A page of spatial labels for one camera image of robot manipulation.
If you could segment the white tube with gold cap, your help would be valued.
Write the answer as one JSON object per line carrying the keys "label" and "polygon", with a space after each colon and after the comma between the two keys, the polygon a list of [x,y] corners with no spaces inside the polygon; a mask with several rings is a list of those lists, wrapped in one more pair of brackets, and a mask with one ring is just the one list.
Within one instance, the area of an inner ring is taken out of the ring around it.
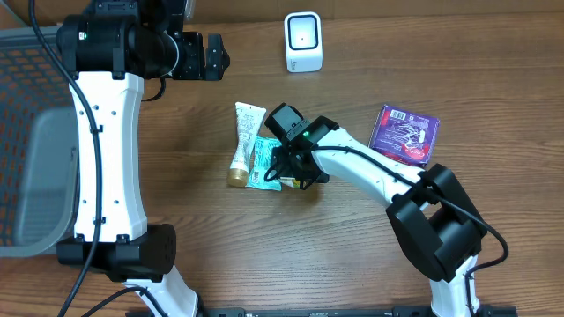
{"label": "white tube with gold cap", "polygon": [[237,146],[229,166],[227,184],[245,188],[249,179],[250,159],[266,109],[248,103],[235,103]]}

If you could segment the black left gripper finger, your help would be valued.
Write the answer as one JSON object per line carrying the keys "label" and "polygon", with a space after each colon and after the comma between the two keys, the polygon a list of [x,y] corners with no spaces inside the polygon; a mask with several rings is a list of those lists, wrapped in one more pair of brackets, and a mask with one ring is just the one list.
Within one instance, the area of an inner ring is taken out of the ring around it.
{"label": "black left gripper finger", "polygon": [[227,53],[222,37],[218,33],[208,35],[208,48],[206,53],[208,62],[229,62],[230,56]]}
{"label": "black left gripper finger", "polygon": [[220,81],[230,63],[207,63],[205,66],[206,81]]}

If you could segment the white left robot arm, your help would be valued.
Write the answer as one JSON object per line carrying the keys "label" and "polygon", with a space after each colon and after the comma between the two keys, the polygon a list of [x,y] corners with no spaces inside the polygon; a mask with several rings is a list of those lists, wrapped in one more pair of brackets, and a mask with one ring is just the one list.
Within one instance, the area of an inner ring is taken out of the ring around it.
{"label": "white left robot arm", "polygon": [[56,34],[78,122],[78,214],[58,261],[135,292],[156,316],[205,313],[175,267],[171,225],[148,222],[139,187],[138,117],[148,79],[219,81],[221,37],[187,32],[190,0],[94,1]]}

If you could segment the teal snack packet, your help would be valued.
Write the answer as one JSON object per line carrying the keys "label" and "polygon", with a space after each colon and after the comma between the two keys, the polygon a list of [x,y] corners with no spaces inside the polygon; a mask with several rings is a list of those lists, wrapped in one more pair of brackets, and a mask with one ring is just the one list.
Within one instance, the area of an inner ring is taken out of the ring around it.
{"label": "teal snack packet", "polygon": [[255,140],[254,161],[249,173],[248,188],[260,190],[280,191],[282,189],[278,180],[265,181],[264,176],[272,166],[273,150],[280,146],[281,142],[276,138],[258,136]]}

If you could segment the green yellow snack packet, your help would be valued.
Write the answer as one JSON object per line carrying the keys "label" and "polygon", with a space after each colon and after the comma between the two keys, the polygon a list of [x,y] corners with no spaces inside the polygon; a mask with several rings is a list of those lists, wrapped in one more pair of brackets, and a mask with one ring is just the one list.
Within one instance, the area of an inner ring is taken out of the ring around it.
{"label": "green yellow snack packet", "polygon": [[289,188],[301,188],[301,181],[296,180],[294,177],[281,177],[279,181],[281,184],[288,186]]}

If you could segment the purple Carefree package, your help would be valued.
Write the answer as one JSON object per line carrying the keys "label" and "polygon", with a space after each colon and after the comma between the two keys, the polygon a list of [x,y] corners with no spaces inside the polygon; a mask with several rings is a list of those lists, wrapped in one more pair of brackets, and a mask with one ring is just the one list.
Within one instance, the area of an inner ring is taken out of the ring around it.
{"label": "purple Carefree package", "polygon": [[368,147],[408,166],[425,167],[431,160],[440,120],[384,104]]}

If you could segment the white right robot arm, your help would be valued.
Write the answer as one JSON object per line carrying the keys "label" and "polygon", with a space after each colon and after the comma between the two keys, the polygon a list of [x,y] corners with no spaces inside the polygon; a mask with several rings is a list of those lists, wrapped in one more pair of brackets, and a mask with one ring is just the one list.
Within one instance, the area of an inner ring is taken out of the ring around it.
{"label": "white right robot arm", "polygon": [[330,176],[353,184],[384,206],[405,257],[429,279],[432,313],[479,312],[472,270],[487,229],[448,168],[399,163],[358,142],[336,122],[324,116],[311,122],[286,103],[264,125],[281,142],[267,181],[290,174],[301,189]]}

